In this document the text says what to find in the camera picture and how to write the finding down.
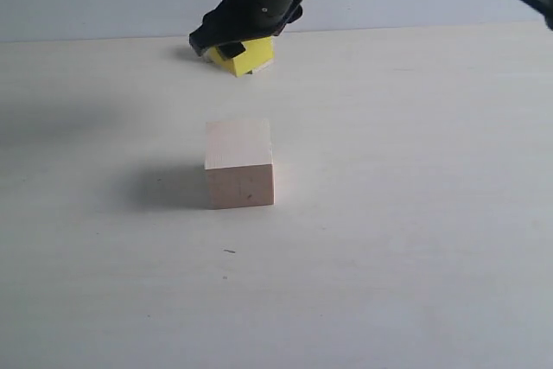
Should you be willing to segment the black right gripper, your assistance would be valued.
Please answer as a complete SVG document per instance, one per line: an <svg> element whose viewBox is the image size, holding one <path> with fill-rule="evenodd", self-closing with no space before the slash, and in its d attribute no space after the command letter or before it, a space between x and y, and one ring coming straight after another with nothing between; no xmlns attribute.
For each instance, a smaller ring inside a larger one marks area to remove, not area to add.
<svg viewBox="0 0 553 369"><path fill-rule="evenodd" d="M238 39L279 35L302 0L223 0L205 14L189 37L198 56L217 48L223 59L234 59L246 48Z"/></svg>

